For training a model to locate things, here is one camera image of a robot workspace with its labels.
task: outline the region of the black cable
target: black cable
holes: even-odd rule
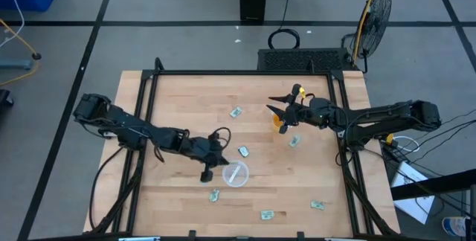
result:
[[[269,35],[269,37],[268,37],[268,46],[269,46],[270,49],[274,49],[273,37],[278,33],[288,33],[288,34],[292,35],[296,39],[296,43],[295,43],[295,46],[293,48],[299,48],[299,46],[300,46],[300,36],[299,36],[299,33],[296,30],[281,29],[283,27],[284,20],[286,19],[286,12],[288,11],[288,3],[289,3],[289,0],[286,0],[286,5],[284,7],[284,13],[283,13],[283,19],[281,20],[280,27],[275,32],[273,32],[271,35]]]
[[[411,161],[411,160],[408,159],[408,157],[406,157],[402,152],[399,152],[399,153],[400,153],[400,155],[397,155],[397,158],[404,158],[404,160],[405,160],[406,162],[408,162],[408,163]],[[431,169],[429,169],[429,168],[427,168],[427,167],[425,167],[425,166],[422,166],[421,164],[416,164],[416,163],[415,163],[415,165],[418,166],[418,167],[421,167],[422,169],[425,169],[425,170],[427,170],[427,171],[433,173],[434,175],[443,176],[443,174],[440,174],[440,173],[438,173],[438,172],[436,172],[436,171],[434,171],[434,170],[431,170]]]
[[[421,147],[421,146],[422,146],[423,144],[425,144],[426,142],[428,142],[428,141],[430,141],[430,140],[432,140],[432,139],[434,139],[434,138],[436,138],[436,137],[440,137],[441,135],[443,135],[443,134],[445,134],[445,133],[447,133],[447,132],[450,132],[450,131],[452,131],[453,129],[456,129],[456,128],[460,127],[460,126],[465,126],[465,125],[467,125],[467,124],[472,124],[472,123],[474,123],[474,122],[476,122],[476,120],[471,120],[471,121],[468,121],[468,122],[461,123],[461,124],[459,124],[459,125],[453,126],[452,128],[447,129],[447,130],[445,130],[444,132],[441,132],[440,134],[436,134],[435,136],[426,139],[426,140],[423,141],[418,147]],[[413,151],[416,150],[417,148],[411,150],[410,152],[406,152],[404,155],[408,155],[409,153],[413,152]]]
[[[375,155],[378,155],[379,157],[383,158],[383,155],[379,154],[378,152],[375,152],[375,151],[372,151],[372,150],[369,150],[367,148],[364,148],[365,151],[368,151],[368,152],[371,152]],[[430,190],[428,190],[426,187],[424,187],[423,185],[419,184],[417,181],[415,181],[414,179],[410,178],[408,175],[402,173],[397,167],[393,166],[392,164],[387,164],[387,166],[393,168],[398,174],[402,175],[403,177],[411,180],[413,183],[415,183],[415,185],[417,187],[420,187],[422,190],[424,190],[427,194],[429,195],[432,195],[432,196],[435,196],[436,198],[438,198],[439,200],[441,200],[442,202],[446,203],[447,205],[451,206],[452,208],[456,209],[457,211],[461,211],[461,212],[464,212],[464,214],[466,216],[469,216],[470,218],[473,218],[473,216],[470,214],[470,213],[467,213],[466,211],[462,211],[459,207],[457,207],[456,205],[453,205],[452,203],[448,202],[447,200],[445,200],[439,193],[433,193],[431,192]],[[448,196],[450,197],[451,199],[457,201],[457,202],[461,202],[455,198],[453,198],[452,196]]]
[[[160,148],[158,148],[157,145],[154,145],[154,155],[160,162],[165,164],[164,157],[162,156],[161,150],[160,150]]]
[[[83,128],[84,128],[85,131],[87,131],[87,132],[93,134],[93,135],[96,136],[96,137],[103,138],[103,139],[106,139],[106,140],[109,140],[109,139],[111,138],[111,137],[102,136],[102,135],[99,135],[99,134],[97,134],[97,133],[92,132],[90,129],[88,129],[88,128],[86,127],[86,125],[85,125],[84,123],[81,123],[81,126],[83,126]]]
[[[405,155],[402,154],[402,156],[403,156],[404,158],[406,158],[406,159],[407,159],[406,161],[408,162],[408,164],[410,164],[411,161],[410,161]],[[429,171],[429,172],[431,172],[431,173],[433,173],[433,174],[436,174],[436,175],[438,175],[438,176],[444,176],[443,174],[437,173],[437,172],[435,172],[435,171],[433,171],[433,170],[431,170],[431,169],[429,169],[429,168],[427,168],[427,167],[425,167],[425,166],[422,166],[421,164],[417,164],[417,163],[412,163],[412,164],[415,164],[416,166],[421,167],[421,168],[423,168],[423,169],[425,169],[425,170],[427,170],[427,171]],[[447,197],[453,199],[453,200],[456,201],[456,202],[460,202],[461,204],[467,205],[466,203],[463,203],[463,202],[459,201],[458,199],[454,198],[453,196],[447,195]]]
[[[103,171],[103,168],[116,156],[118,153],[123,149],[124,147],[119,148],[116,152],[114,152],[109,158],[107,158],[104,163],[99,167],[99,170],[96,173],[96,176],[94,177],[94,181],[92,182],[92,189],[91,189],[91,195],[89,197],[89,224],[91,226],[91,229],[94,229],[94,220],[92,219],[92,205],[94,201],[94,192],[96,191],[96,183],[97,183],[97,178],[99,178],[99,174],[101,171]]]
[[[434,218],[436,216],[438,216],[440,213],[443,212],[443,210],[445,209],[445,202],[441,202],[441,208],[439,211],[437,211],[435,214],[430,214],[428,211],[426,211],[419,203],[418,203],[418,198],[415,198],[415,203],[419,206],[419,208],[422,209],[423,212],[426,213],[426,215],[428,215],[428,218]]]
[[[212,134],[215,134],[215,133],[218,133],[218,131],[220,130],[226,130],[228,131],[228,140],[224,139],[224,138],[220,138],[220,139],[223,139],[225,140],[226,144],[224,145],[224,147],[222,148],[222,151],[229,145],[230,141],[231,141],[231,130],[229,128],[227,128],[226,126],[222,126],[222,127],[219,127],[218,129],[215,129],[215,131],[212,133]]]
[[[427,154],[429,154],[431,151],[435,150],[436,148],[442,146],[446,141],[449,141],[451,138],[453,138],[458,132],[460,132],[461,130],[467,128],[468,126],[471,126],[474,122],[472,123],[469,123],[461,128],[459,128],[456,132],[454,132],[453,134],[451,134],[451,136],[449,136],[447,139],[445,139],[444,141],[442,141],[440,144],[436,145],[435,147],[431,148],[430,150],[428,150],[424,155],[422,155],[420,158],[417,158],[416,160],[414,161],[411,161],[409,164],[414,164],[415,162],[417,162],[418,160],[420,159],[423,159]]]
[[[305,100],[307,97],[309,97],[309,96],[312,96],[312,98],[315,98],[314,93],[308,93],[308,94],[304,95],[304,97],[302,97],[302,98],[300,99],[300,104],[303,105],[303,104],[304,104],[304,100]]]
[[[458,119],[458,118],[462,118],[462,117],[468,116],[468,115],[472,114],[473,112],[476,112],[476,109],[473,109],[473,110],[471,110],[471,111],[465,113],[464,115],[457,115],[457,116],[455,116],[454,118],[452,118],[452,119],[450,119],[450,120],[448,120],[448,121],[446,121],[446,122],[443,122],[443,123],[441,124],[441,126],[443,126],[443,125],[445,125],[445,124],[447,124],[447,123],[451,123],[451,122],[455,121],[455,120]],[[419,139],[425,137],[426,135],[428,135],[428,134],[430,134],[430,133],[432,133],[432,132],[427,132],[427,133],[425,133],[425,134],[419,136],[418,138],[415,139],[415,141],[418,141]],[[410,144],[412,144],[412,142],[409,142],[409,143],[408,143],[407,145],[405,145],[403,148],[406,148],[406,147],[407,147],[408,145],[410,145]]]
[[[337,161],[337,158],[339,157],[340,154],[341,154],[341,152],[337,152],[337,154],[335,154],[334,161],[335,161],[335,163],[336,163],[339,167],[342,167],[342,164]],[[350,162],[352,162],[353,159],[354,159],[354,153],[351,152],[351,153],[350,153],[350,158],[346,161],[345,164],[348,165]]]

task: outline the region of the electrical cord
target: electrical cord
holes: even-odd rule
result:
[[[20,29],[18,29],[17,32],[16,32],[12,37],[7,37],[7,38],[5,39],[5,41],[3,41],[3,42],[0,44],[0,48],[3,47],[3,45],[7,44],[10,40],[14,39],[17,35],[19,35],[20,32],[22,31],[23,27],[25,26],[25,18],[23,17],[22,10],[20,10],[20,6],[18,6],[17,0],[13,0],[13,2],[15,3],[16,9],[17,9],[18,12],[20,13],[20,17],[22,18],[22,25],[20,26]]]
[[[382,159],[384,159],[383,155],[379,154],[378,152],[375,152],[375,151],[372,151],[372,150],[369,150],[367,148],[364,148],[365,151],[368,151],[368,152],[371,152],[375,155],[378,155],[379,157],[381,157]],[[469,216],[470,218],[473,218],[475,219],[470,213],[466,212],[466,211],[463,211],[461,208],[459,208],[458,206],[456,205],[453,205],[452,203],[448,202],[446,199],[444,199],[439,193],[433,193],[431,192],[430,190],[428,190],[426,187],[422,186],[421,184],[419,184],[417,181],[415,181],[414,179],[410,178],[408,175],[402,173],[397,167],[393,166],[392,164],[387,164],[387,166],[391,167],[392,169],[394,169],[398,174],[402,175],[403,177],[411,180],[413,183],[415,183],[415,185],[417,187],[420,187],[422,190],[424,190],[426,193],[432,195],[432,196],[435,196],[436,198],[438,198],[439,200],[441,200],[443,203],[446,203],[447,205],[451,206],[452,208],[456,209],[457,211],[461,211],[462,213],[464,213],[466,216]],[[449,198],[459,202],[459,203],[463,203],[455,198],[453,198],[452,196],[448,196]]]
[[[418,160],[420,159],[423,159],[427,154],[429,154],[431,151],[435,150],[436,148],[442,146],[446,141],[449,141],[451,138],[453,138],[458,132],[460,132],[461,130],[467,128],[468,126],[471,126],[474,122],[472,123],[469,123],[461,128],[459,128],[456,132],[454,132],[453,134],[451,134],[451,136],[449,136],[447,139],[445,139],[444,141],[442,141],[440,144],[436,145],[435,147],[431,148],[430,150],[428,150],[424,155],[422,155],[421,157],[415,159],[414,161],[410,161],[409,164],[414,164],[415,162],[417,162]]]
[[[83,126],[83,128],[84,128],[85,131],[91,133],[92,135],[94,135],[94,136],[96,136],[96,137],[103,138],[103,139],[106,139],[106,140],[109,140],[109,139],[111,138],[111,137],[102,136],[102,135],[99,135],[99,134],[97,134],[97,133],[92,132],[90,129],[88,129],[88,128],[86,127],[86,125],[85,125],[84,123],[82,123],[81,126]]]
[[[218,133],[220,130],[226,130],[228,131],[228,140],[225,139],[225,138],[219,138],[219,139],[222,139],[222,140],[225,140],[225,145],[224,147],[222,148],[222,151],[229,145],[230,141],[231,141],[231,130],[229,128],[227,128],[226,126],[222,126],[222,127],[219,127],[218,129],[215,129],[215,131],[212,133],[215,134],[215,133]]]
[[[96,173],[96,176],[94,177],[94,181],[92,182],[92,189],[91,189],[91,195],[89,197],[89,224],[91,226],[91,229],[94,229],[94,220],[93,220],[93,215],[92,215],[92,205],[94,202],[94,192],[96,191],[96,183],[97,183],[97,178],[99,178],[99,175],[101,171],[103,171],[103,168],[114,158],[116,155],[119,154],[119,152],[123,149],[124,147],[119,148],[119,150],[115,151],[109,158],[107,158],[104,163],[99,167],[99,170]]]
[[[26,74],[23,74],[19,77],[15,77],[13,78],[12,80],[8,80],[6,82],[3,82],[3,83],[0,83],[0,86],[4,86],[4,85],[7,85],[7,84],[10,84],[10,83],[13,83],[15,81],[18,81],[20,79],[23,79],[25,77],[29,77],[30,75],[32,74],[35,74],[36,71],[38,70],[39,68],[39,60],[42,58],[42,55],[39,54],[38,52],[35,51],[34,48],[31,47],[30,44],[28,44],[28,42],[26,42],[21,36],[19,36],[12,28],[10,28],[10,26],[8,26],[2,19],[0,19],[0,23],[3,24],[3,26],[5,26],[14,36],[16,36],[16,38],[20,39],[20,41],[22,41],[22,43],[28,48],[30,49],[30,51],[32,52],[32,57],[34,60],[36,60],[36,63],[35,63],[35,66],[33,67],[33,70],[31,70],[30,72],[26,73]]]
[[[357,53],[358,53],[358,45],[360,43],[360,36],[361,36],[361,32],[362,32],[362,27],[364,26],[365,17],[367,16],[367,12],[369,10],[369,6],[370,6],[371,2],[372,2],[372,0],[367,0],[367,4],[365,5],[364,13],[362,14],[362,18],[361,18],[361,20],[358,24],[356,46],[354,47],[353,58],[352,58],[352,61],[353,61],[352,64],[353,65],[356,64]]]
[[[402,156],[403,156],[404,158],[406,158],[406,161],[407,161],[407,162],[410,162],[410,160],[409,160],[406,156],[404,156],[403,154],[402,154]],[[429,171],[429,172],[432,172],[433,174],[436,174],[437,176],[443,176],[443,174],[437,173],[437,172],[435,172],[435,171],[433,171],[433,170],[431,170],[431,169],[429,169],[429,168],[427,168],[427,167],[425,167],[425,166],[422,166],[421,164],[416,164],[416,163],[414,163],[414,164],[415,164],[416,166],[418,166],[418,167],[421,167],[421,168],[423,168],[423,169]],[[467,205],[466,203],[459,201],[458,199],[454,198],[453,196],[447,195],[447,197],[453,199],[453,200],[456,201],[456,202],[460,202],[461,204]]]
[[[451,123],[451,122],[455,121],[455,120],[458,119],[458,118],[466,117],[466,116],[472,114],[473,112],[476,112],[476,109],[473,109],[473,110],[471,110],[471,111],[465,113],[464,115],[457,115],[457,116],[455,116],[454,118],[452,118],[452,119],[450,119],[450,120],[448,120],[448,121],[446,121],[446,122],[443,122],[443,123],[441,124],[441,126],[443,126],[443,125],[445,125],[445,124],[447,124],[447,123]],[[415,141],[418,141],[419,139],[424,138],[426,135],[428,135],[428,134],[430,134],[430,133],[432,133],[432,132],[427,132],[427,133],[425,133],[425,134],[419,136],[418,138],[415,139]]]
[[[401,158],[404,158],[404,160],[405,160],[407,163],[410,162],[410,159],[408,159],[405,155],[403,155],[402,152],[400,152],[400,151],[398,151],[398,150],[394,150],[394,152],[395,152],[395,153],[399,153],[400,155],[398,155],[398,156],[401,157]],[[427,171],[433,173],[433,174],[436,175],[436,176],[443,176],[443,174],[440,174],[440,173],[438,173],[438,172],[436,172],[436,171],[434,171],[434,170],[431,170],[431,169],[429,169],[429,168],[427,168],[427,167],[425,167],[425,166],[423,166],[423,165],[421,165],[421,164],[415,164],[415,165],[418,166],[418,167],[421,167],[421,168],[424,169],[424,170],[427,170]]]
[[[300,36],[299,36],[299,33],[296,30],[282,29],[283,24],[284,24],[284,20],[286,19],[286,12],[288,11],[288,3],[289,3],[289,0],[286,0],[286,5],[284,6],[283,19],[281,20],[280,27],[275,32],[273,32],[271,35],[269,35],[269,37],[268,37],[268,46],[269,46],[270,49],[274,49],[273,38],[278,33],[288,33],[288,34],[292,35],[296,39],[296,43],[295,43],[295,46],[293,48],[299,48],[299,46],[300,46]]]
[[[459,125],[457,125],[457,126],[453,126],[452,128],[447,129],[447,130],[445,130],[444,132],[441,132],[440,134],[437,134],[437,135],[435,135],[435,136],[433,136],[433,137],[430,137],[430,138],[426,139],[426,140],[423,141],[419,146],[421,147],[423,144],[427,143],[428,141],[430,141],[430,140],[432,140],[432,139],[434,139],[434,138],[436,138],[436,137],[439,137],[439,136],[441,136],[441,135],[443,135],[443,134],[445,134],[445,133],[447,133],[447,132],[450,132],[450,131],[452,131],[453,129],[456,129],[456,128],[460,127],[460,126],[465,126],[465,125],[468,125],[468,124],[472,124],[472,123],[474,123],[474,122],[476,122],[476,120],[471,120],[471,121],[468,121],[468,122],[465,122],[465,123],[461,123],[461,124],[459,124]],[[411,153],[411,152],[413,152],[413,150],[410,151],[410,152],[406,152],[404,155],[408,155],[408,154]]]
[[[413,138],[410,138],[410,137],[404,136],[404,135],[393,137],[394,140],[398,140],[398,139],[401,139],[401,138],[406,139],[406,140],[409,140],[410,143],[408,143],[408,144],[405,145],[404,147],[403,147],[403,146],[400,146],[400,145],[397,146],[398,148],[400,148],[400,151],[402,151],[402,150],[404,150],[404,151],[406,151],[406,152],[418,152],[418,151],[419,151],[419,144],[418,144],[418,142],[417,142],[416,140],[414,140]],[[416,144],[416,150],[410,150],[410,149],[407,149],[407,148],[406,148],[406,147],[407,147],[409,144],[411,144],[412,142]]]
[[[315,98],[314,93],[308,93],[308,94],[304,95],[304,97],[302,97],[302,98],[300,99],[300,104],[301,104],[301,105],[304,105],[304,100],[305,100],[307,97],[309,97],[309,96],[312,96],[313,99]]]
[[[418,198],[415,198],[415,203],[416,203],[416,205],[419,206],[419,208],[422,209],[423,212],[426,213],[426,215],[428,215],[429,218],[434,218],[434,217],[438,216],[438,215],[439,215],[440,213],[442,213],[443,210],[445,209],[445,202],[441,202],[441,208],[440,208],[440,210],[437,211],[437,212],[434,213],[434,214],[430,214],[428,211],[426,211],[426,209],[424,209],[424,208],[418,203]]]

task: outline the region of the robotic arm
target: robotic arm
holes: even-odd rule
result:
[[[126,113],[122,108],[112,105],[111,100],[98,94],[84,94],[73,113],[74,120],[86,127],[95,126],[100,136],[113,132],[118,136],[119,144],[131,150],[142,149],[150,139],[155,147],[155,155],[164,162],[160,150],[187,156],[205,164],[205,171],[200,181],[208,182],[213,178],[210,168],[226,165],[228,161],[222,156],[224,147],[219,142],[220,128],[208,138],[189,138],[187,129],[153,126],[140,118]]]
[[[309,106],[296,103],[299,94],[312,97]],[[288,103],[286,110],[267,105],[283,122],[280,133],[286,133],[290,126],[300,122],[320,129],[329,127],[335,132],[344,132],[344,140],[351,149],[362,150],[371,138],[385,138],[390,133],[406,129],[431,132],[441,126],[438,108],[433,103],[422,100],[395,103],[389,106],[359,110],[342,109],[327,99],[304,94],[299,84],[285,97],[270,97],[281,103]],[[359,124],[373,123],[370,126]]]

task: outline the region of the wooden tabletop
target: wooden tabletop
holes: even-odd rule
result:
[[[115,104],[126,112],[134,112],[140,76],[140,71],[122,74]],[[362,73],[344,72],[344,78],[350,108],[369,107]],[[229,161],[247,164],[250,178],[244,187],[232,188],[222,178],[222,167],[216,167],[213,181],[203,185],[199,181],[203,164],[165,152],[162,164],[149,144],[134,235],[187,236],[189,230],[196,230],[202,237],[296,237],[297,231],[306,237],[351,237],[342,170],[335,163],[335,133],[306,124],[289,129],[285,135],[273,131],[266,104],[282,109],[285,105],[268,97],[287,95],[295,83],[306,93],[329,98],[325,77],[160,76],[152,123],[189,129],[191,137],[206,137],[221,126],[230,128],[231,142],[223,155]],[[148,92],[145,95],[142,118]],[[243,113],[233,119],[229,113],[236,106]],[[291,148],[288,143],[296,134],[301,141]],[[238,153],[240,146],[247,146],[249,157]],[[106,141],[101,163],[117,148],[117,140]],[[376,141],[367,148],[379,151]],[[118,196],[125,154],[111,161],[98,179],[93,212],[96,223]],[[382,159],[361,152],[361,165],[369,200],[389,226],[399,231]],[[220,190],[219,201],[214,203],[209,201],[213,189]],[[323,202],[325,210],[310,208],[312,200]],[[364,232],[357,199],[356,207]],[[262,210],[273,210],[275,217],[261,220]],[[129,202],[124,206],[124,214],[128,212]],[[86,220],[85,231],[89,229]]]

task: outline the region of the paper money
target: paper money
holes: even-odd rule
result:
[[[320,210],[323,211],[324,210],[324,203],[316,201],[316,200],[312,200],[311,201],[311,208],[316,208],[316,209],[320,209]]]
[[[231,111],[230,115],[232,118],[236,118],[239,114],[241,114],[241,112],[241,108],[237,106],[233,111]]]
[[[294,137],[292,137],[291,142],[289,142],[289,146],[294,148],[296,145],[299,144],[299,141],[300,141],[300,136],[295,135]]]
[[[213,189],[210,194],[210,202],[216,202],[218,201],[218,194],[220,193],[220,190]]]
[[[274,218],[274,211],[261,211],[262,220],[270,220]]]
[[[250,152],[248,151],[248,148],[246,147],[238,148],[238,152],[241,154],[242,157],[247,157],[248,155],[250,155]]]

